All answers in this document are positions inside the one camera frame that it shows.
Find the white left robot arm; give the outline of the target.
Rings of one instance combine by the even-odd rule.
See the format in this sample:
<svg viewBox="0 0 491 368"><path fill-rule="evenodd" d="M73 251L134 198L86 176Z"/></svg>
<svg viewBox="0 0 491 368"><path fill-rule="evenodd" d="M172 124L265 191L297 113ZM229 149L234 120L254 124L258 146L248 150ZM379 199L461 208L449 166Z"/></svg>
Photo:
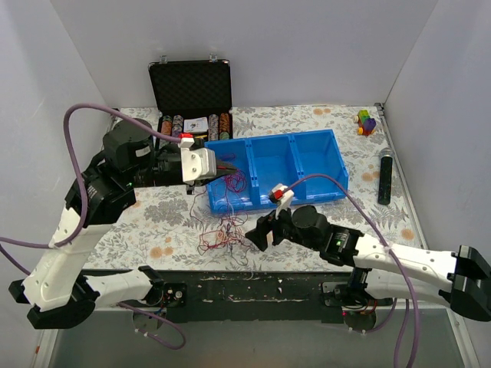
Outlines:
<svg viewBox="0 0 491 368"><path fill-rule="evenodd" d="M188 190L237 172L216 158L202 140L156 149L151 125L125 120L103 137L93 157L66 198L61 220L35 269L13 281L16 302L30 304L27 318L37 330L68 329L95 309L122 301L158 305L164 296L160 274L149 266L109 276L84 276L82 269L100 239L136 202L137 188L185 185Z"/></svg>

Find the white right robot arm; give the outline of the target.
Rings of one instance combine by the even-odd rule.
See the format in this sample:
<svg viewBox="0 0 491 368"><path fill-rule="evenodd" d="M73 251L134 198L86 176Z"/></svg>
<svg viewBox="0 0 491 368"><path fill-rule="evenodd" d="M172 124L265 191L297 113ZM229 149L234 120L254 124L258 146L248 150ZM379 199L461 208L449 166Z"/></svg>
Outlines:
<svg viewBox="0 0 491 368"><path fill-rule="evenodd" d="M400 298L449 307L462 317L490 320L490 265L473 247L430 251L385 246L379 238L331 224L314 206L272 211L245 235L260 251L282 241L319 253L321 259L353 269L340 297L355 304Z"/></svg>

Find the blue three-compartment plastic bin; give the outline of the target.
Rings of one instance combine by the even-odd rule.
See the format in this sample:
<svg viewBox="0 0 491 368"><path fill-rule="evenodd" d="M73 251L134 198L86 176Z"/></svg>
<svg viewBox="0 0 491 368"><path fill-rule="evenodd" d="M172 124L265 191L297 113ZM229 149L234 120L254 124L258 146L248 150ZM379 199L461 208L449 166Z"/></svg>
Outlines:
<svg viewBox="0 0 491 368"><path fill-rule="evenodd" d="M255 136L208 142L217 159L238 168L238 174L206 186L212 213L271 209L269 192L279 183L290 186L300 178L324 174L294 189L294 205L344 198L349 175L332 130Z"/></svg>

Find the floral patterned table mat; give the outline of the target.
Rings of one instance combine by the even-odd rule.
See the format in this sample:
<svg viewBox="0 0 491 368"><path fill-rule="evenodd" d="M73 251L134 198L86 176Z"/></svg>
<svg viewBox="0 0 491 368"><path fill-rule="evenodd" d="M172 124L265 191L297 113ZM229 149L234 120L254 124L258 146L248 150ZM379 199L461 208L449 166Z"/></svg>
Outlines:
<svg viewBox="0 0 491 368"><path fill-rule="evenodd" d="M350 199L320 204L330 222L369 235L381 232L390 243L424 248L405 181L394 170L389 205L377 201L381 150L390 146L387 127L377 120L370 136L356 132L356 107L236 107L237 138L330 129L348 170ZM247 241L220 242L220 217L209 210L205 189L187 195L182 187L139 189L135 205L100 240L86 268L134 269L149 265L176 271L329 271L318 254L284 241L258 251Z"/></svg>

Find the black poker chip case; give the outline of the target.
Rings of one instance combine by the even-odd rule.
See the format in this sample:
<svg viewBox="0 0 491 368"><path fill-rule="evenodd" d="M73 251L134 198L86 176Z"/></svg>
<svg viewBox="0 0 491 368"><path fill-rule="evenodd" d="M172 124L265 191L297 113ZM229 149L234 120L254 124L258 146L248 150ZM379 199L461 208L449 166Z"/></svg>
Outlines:
<svg viewBox="0 0 491 368"><path fill-rule="evenodd" d="M178 137L190 133L204 141L233 138L230 62L214 54L207 60L149 64L159 110L157 129Z"/></svg>

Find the black handheld microphone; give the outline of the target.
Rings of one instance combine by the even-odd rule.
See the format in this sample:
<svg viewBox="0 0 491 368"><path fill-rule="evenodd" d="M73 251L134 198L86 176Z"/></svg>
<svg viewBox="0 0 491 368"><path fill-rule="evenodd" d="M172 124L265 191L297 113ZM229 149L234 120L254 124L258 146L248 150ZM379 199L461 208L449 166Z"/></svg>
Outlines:
<svg viewBox="0 0 491 368"><path fill-rule="evenodd" d="M381 150L379 189L377 202L389 205L391 200L393 153L390 148Z"/></svg>

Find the colourful toy block train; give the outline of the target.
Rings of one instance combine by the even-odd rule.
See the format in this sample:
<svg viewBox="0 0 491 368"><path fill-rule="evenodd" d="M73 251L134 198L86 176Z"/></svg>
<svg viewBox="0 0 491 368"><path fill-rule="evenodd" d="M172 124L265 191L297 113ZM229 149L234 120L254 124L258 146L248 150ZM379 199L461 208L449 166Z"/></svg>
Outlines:
<svg viewBox="0 0 491 368"><path fill-rule="evenodd" d="M358 125L357 134L361 136L370 136L377 125L376 120L371 117L367 110L359 110L354 117L354 122Z"/></svg>

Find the black metal base rail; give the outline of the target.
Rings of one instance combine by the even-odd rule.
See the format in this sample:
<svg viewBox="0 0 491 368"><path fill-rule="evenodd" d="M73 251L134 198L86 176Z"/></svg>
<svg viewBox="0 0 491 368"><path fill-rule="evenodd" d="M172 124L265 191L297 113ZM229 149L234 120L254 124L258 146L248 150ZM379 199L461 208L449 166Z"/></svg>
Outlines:
<svg viewBox="0 0 491 368"><path fill-rule="evenodd" d="M160 271L163 290L148 306L170 321L317 320L344 322L328 290L347 283L348 272Z"/></svg>

